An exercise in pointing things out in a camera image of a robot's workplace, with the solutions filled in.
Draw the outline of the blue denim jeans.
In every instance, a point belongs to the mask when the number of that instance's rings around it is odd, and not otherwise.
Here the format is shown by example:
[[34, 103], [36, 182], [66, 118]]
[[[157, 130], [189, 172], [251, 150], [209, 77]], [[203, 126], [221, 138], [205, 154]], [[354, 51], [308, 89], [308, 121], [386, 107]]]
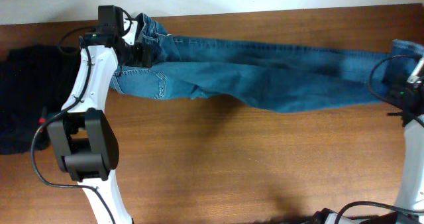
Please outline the blue denim jeans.
[[405, 81], [423, 46], [394, 40], [389, 53], [337, 50], [174, 36], [145, 14], [137, 18], [136, 42], [152, 47], [152, 67], [122, 67], [110, 86], [151, 99], [231, 95], [280, 113], [332, 109], [375, 102]]

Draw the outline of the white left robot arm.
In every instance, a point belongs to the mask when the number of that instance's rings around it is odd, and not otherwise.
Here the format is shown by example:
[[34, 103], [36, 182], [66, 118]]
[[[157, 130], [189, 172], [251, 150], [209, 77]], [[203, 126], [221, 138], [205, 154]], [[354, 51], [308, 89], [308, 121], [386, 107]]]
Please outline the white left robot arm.
[[59, 169], [73, 180], [68, 187], [84, 191], [97, 222], [132, 223], [117, 183], [119, 145], [105, 102], [109, 83], [123, 74], [123, 66], [151, 68], [151, 47], [136, 44], [138, 24], [120, 7], [100, 6], [98, 21], [79, 39], [80, 65], [69, 97], [41, 128]]

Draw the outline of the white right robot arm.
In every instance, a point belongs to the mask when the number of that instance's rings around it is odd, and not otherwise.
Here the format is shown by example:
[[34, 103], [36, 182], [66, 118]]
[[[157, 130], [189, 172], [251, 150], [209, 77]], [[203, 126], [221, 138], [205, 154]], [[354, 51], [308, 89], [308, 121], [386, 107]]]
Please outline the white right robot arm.
[[[411, 80], [394, 86], [391, 99], [401, 111], [405, 156], [399, 189], [393, 204], [377, 201], [354, 201], [339, 211], [322, 209], [309, 220], [310, 223], [422, 223], [423, 222], [423, 84]], [[377, 207], [383, 215], [351, 216], [346, 212], [355, 207]]]

